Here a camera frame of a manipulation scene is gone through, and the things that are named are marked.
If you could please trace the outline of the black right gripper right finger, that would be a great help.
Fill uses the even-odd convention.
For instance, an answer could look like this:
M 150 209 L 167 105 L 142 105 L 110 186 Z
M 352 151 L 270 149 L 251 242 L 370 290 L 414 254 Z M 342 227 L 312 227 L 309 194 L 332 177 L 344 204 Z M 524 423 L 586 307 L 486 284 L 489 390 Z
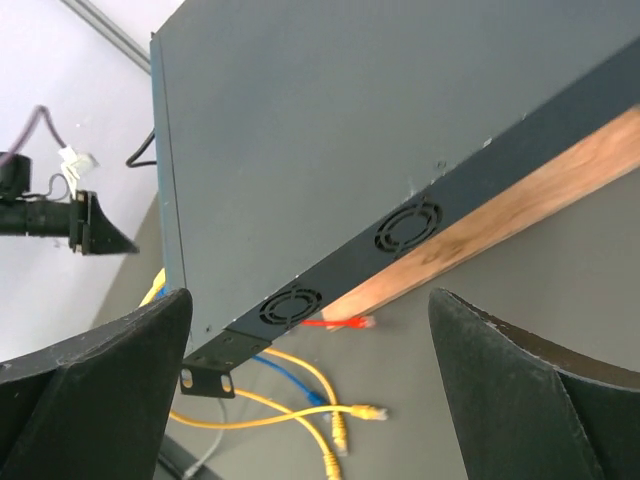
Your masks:
M 639 375 L 430 293 L 434 349 L 471 479 L 636 479 Z

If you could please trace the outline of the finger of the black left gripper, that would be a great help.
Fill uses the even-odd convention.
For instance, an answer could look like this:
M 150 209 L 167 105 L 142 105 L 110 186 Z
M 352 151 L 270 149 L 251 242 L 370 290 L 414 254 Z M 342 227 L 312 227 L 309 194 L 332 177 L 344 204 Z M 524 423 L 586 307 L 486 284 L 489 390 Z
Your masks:
M 88 193 L 87 253 L 89 255 L 138 254 L 139 247 L 104 214 L 95 192 Z

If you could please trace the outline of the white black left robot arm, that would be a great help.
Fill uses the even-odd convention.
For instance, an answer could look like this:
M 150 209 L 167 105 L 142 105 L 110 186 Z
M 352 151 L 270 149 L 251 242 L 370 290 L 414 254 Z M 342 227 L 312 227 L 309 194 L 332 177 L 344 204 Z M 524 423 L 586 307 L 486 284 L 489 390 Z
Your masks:
M 74 199 L 53 201 L 32 193 L 32 160 L 13 156 L 1 166 L 1 234 L 66 238 L 69 248 L 84 256 L 137 254 L 139 247 L 104 214 L 93 191 Z

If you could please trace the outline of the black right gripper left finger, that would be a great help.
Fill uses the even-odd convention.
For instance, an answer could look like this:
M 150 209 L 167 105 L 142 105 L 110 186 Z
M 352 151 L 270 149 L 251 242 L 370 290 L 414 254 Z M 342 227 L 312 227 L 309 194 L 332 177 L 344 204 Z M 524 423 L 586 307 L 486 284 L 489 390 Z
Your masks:
M 178 289 L 2 362 L 2 478 L 152 478 L 192 311 Z

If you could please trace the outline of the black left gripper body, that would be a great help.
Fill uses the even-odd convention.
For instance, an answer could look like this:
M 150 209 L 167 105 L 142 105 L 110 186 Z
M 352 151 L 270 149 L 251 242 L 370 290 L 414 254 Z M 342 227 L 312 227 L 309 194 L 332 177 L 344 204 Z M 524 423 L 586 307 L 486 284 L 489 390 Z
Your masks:
M 81 190 L 69 204 L 69 247 L 74 253 L 90 253 L 92 193 Z

